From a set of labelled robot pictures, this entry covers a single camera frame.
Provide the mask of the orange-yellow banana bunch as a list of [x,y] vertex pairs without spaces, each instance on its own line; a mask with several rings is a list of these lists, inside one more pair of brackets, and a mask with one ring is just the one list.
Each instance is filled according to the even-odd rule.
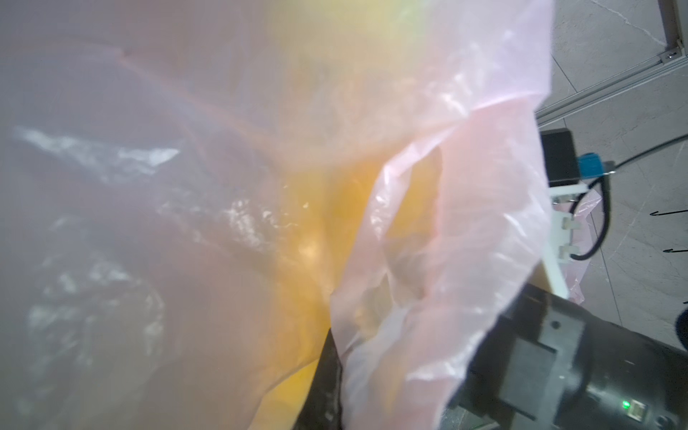
[[328,331],[343,366],[347,429],[432,427],[437,397],[410,404],[426,361],[417,320],[437,271],[443,174],[440,149],[408,152],[288,176],[279,206],[272,291],[254,313],[270,381],[254,429],[290,429],[301,412]]

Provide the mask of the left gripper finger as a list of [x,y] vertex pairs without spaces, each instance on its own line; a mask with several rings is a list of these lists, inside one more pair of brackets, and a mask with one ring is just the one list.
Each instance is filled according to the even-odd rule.
[[333,334],[328,331],[313,381],[293,430],[342,430],[342,372]]

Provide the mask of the plain pink plastic bag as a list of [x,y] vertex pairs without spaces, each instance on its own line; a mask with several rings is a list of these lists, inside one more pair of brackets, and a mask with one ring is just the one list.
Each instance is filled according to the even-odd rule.
[[[598,207],[600,202],[600,194],[592,190],[582,199],[582,202],[573,213],[573,220],[580,225],[578,229],[573,230],[571,245],[574,247],[574,254],[588,252],[597,240],[596,229],[592,226],[591,213]],[[567,263],[559,263],[564,281],[569,290],[569,300],[577,305],[584,302],[580,283],[590,262],[590,260],[584,262],[569,260]]]

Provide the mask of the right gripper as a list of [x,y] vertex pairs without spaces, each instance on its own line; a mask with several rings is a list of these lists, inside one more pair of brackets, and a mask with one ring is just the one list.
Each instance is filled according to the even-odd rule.
[[498,429],[685,429],[687,353],[527,285],[445,410]]

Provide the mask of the pink printed plastic bag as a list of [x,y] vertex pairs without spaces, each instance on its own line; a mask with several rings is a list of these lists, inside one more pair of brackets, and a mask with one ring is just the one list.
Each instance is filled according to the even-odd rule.
[[1,426],[254,429],[288,176],[443,154],[432,427],[548,243],[551,1],[5,1]]

